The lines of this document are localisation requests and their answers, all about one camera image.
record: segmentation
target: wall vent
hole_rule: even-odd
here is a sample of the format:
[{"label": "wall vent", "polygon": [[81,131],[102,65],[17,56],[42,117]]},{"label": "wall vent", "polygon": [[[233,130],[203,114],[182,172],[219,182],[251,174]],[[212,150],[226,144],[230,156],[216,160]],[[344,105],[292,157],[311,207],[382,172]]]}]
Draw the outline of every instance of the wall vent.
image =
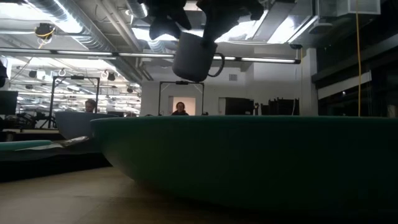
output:
[{"label": "wall vent", "polygon": [[237,74],[229,74],[229,80],[232,82],[237,82],[238,81],[238,75]]}]

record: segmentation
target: person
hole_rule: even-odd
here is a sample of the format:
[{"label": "person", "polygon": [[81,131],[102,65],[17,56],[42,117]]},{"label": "person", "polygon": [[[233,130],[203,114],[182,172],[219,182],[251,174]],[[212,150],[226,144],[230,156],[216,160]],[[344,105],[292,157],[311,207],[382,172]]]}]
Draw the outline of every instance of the person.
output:
[{"label": "person", "polygon": [[178,102],[176,107],[177,107],[177,110],[174,111],[172,113],[172,115],[189,115],[189,114],[187,114],[187,112],[185,112],[185,104],[184,103]]},{"label": "person", "polygon": [[86,113],[93,113],[97,102],[93,99],[88,99],[86,101]]}]

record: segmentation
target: metal frame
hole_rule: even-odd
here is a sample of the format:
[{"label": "metal frame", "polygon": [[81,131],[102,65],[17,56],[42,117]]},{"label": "metal frame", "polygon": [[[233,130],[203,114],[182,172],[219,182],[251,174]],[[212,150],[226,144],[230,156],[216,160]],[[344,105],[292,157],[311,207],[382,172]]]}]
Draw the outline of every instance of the metal frame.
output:
[{"label": "metal frame", "polygon": [[157,105],[157,114],[160,114],[160,97],[162,95],[162,84],[163,83],[172,83],[176,85],[189,85],[189,84],[199,84],[202,86],[201,89],[201,113],[203,114],[203,106],[205,105],[205,84],[204,83],[195,83],[195,82],[185,82],[185,81],[177,81],[177,82],[159,82],[159,99]]},{"label": "metal frame", "polygon": [[52,117],[52,106],[54,103],[54,91],[55,91],[55,87],[57,87],[58,85],[55,85],[55,81],[56,79],[61,78],[61,79],[66,79],[66,78],[70,78],[72,80],[84,80],[86,78],[88,79],[95,79],[97,80],[97,90],[96,90],[96,95],[95,95],[95,113],[97,113],[97,107],[98,107],[98,94],[100,93],[100,78],[98,77],[79,77],[79,76],[54,76],[52,77],[52,89],[51,89],[51,100],[50,100],[50,112],[49,112],[49,125],[48,128],[51,128],[51,117]]}]

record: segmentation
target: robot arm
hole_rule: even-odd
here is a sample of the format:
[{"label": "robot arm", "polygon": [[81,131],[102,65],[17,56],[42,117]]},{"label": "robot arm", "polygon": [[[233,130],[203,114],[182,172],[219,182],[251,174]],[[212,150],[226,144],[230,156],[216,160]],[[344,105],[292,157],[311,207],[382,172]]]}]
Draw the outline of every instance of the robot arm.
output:
[{"label": "robot arm", "polygon": [[[186,0],[139,0],[149,8],[149,15],[154,17],[149,35],[156,39],[163,34],[180,38],[180,24],[190,30],[191,24],[184,11]],[[252,20],[259,20],[264,13],[258,0],[199,0],[197,6],[206,14],[206,25],[203,33],[205,41],[214,42],[238,25],[238,20],[249,11]]]}]

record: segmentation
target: doorway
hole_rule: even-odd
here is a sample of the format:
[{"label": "doorway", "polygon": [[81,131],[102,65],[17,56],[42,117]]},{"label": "doorway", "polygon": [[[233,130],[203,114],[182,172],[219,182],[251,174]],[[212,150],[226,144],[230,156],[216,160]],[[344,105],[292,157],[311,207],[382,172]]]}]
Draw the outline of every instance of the doorway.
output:
[{"label": "doorway", "polygon": [[176,105],[178,102],[182,102],[185,104],[185,111],[190,115],[190,116],[195,116],[196,115],[196,105],[197,105],[197,99],[195,97],[171,97],[173,100],[172,104],[170,104],[169,112],[172,114],[176,110]]}]

